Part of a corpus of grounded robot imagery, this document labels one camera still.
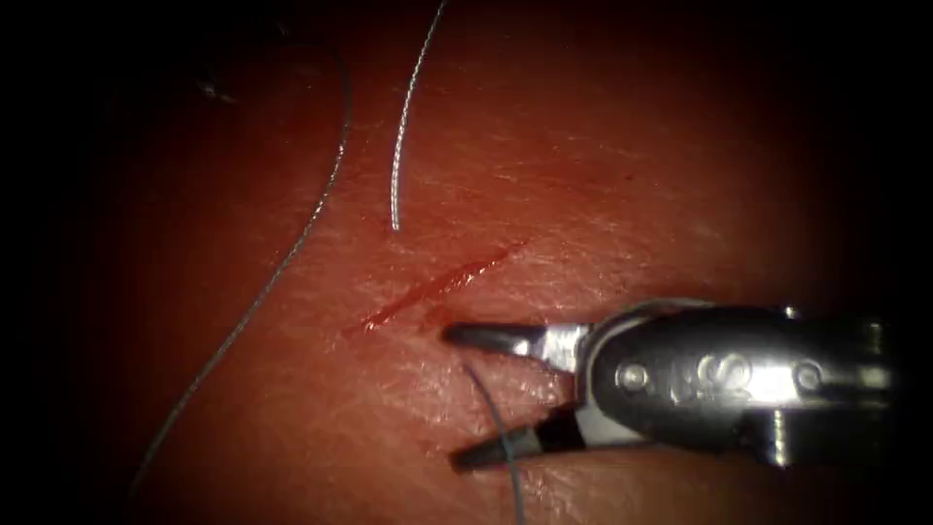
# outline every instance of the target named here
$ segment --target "skin surface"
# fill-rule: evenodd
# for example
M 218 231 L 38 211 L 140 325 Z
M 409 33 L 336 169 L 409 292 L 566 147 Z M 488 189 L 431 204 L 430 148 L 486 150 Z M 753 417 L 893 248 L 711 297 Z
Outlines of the skin surface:
M 716 24 L 570 6 L 449 6 L 410 114 L 402 231 L 390 232 L 397 119 L 432 14 L 286 19 L 291 41 L 314 35 L 348 64 L 344 164 L 303 249 L 164 443 L 130 521 L 509 523 L 505 471 L 447 464 L 494 431 L 463 363 L 510 426 L 570 401 L 571 381 L 446 347 L 445 323 L 589 322 L 663 296 L 820 309 L 862 277 L 825 176 L 839 167 L 829 117 L 789 66 Z M 71 483 L 96 512 L 120 506 L 148 439 L 291 247 L 336 153 L 340 78 L 320 47 L 251 44 L 213 68 L 214 91 L 179 74 L 141 117 L 110 99 L 134 134 L 76 223 L 78 350 L 55 413 L 76 425 L 63 454 L 93 473 Z M 530 523 L 859 511 L 839 503 L 857 484 L 737 457 L 603 451 L 520 473 Z

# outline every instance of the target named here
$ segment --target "metal pivot screw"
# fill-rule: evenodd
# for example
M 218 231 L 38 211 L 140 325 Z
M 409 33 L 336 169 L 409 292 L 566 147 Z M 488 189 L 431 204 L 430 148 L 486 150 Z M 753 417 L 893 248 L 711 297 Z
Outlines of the metal pivot screw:
M 794 373 L 800 388 L 809 391 L 819 388 L 819 370 L 813 365 L 800 365 Z
M 641 390 L 648 384 L 648 370 L 638 364 L 623 365 L 615 373 L 615 384 L 626 390 Z

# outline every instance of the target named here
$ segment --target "blood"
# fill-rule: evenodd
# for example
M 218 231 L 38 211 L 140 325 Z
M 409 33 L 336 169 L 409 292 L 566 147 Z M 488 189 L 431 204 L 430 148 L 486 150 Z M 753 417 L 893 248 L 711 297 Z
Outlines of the blood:
M 342 331 L 344 336 L 351 336 L 362 331 L 372 332 L 395 318 L 399 312 L 426 300 L 436 300 L 468 285 L 473 279 L 479 277 L 493 266 L 505 261 L 515 251 L 528 244 L 528 241 L 518 242 L 498 250 L 492 257 L 481 261 L 468 262 L 448 270 L 432 280 L 416 285 L 408 290 L 404 296 L 375 313 L 367 316 L 358 325 Z

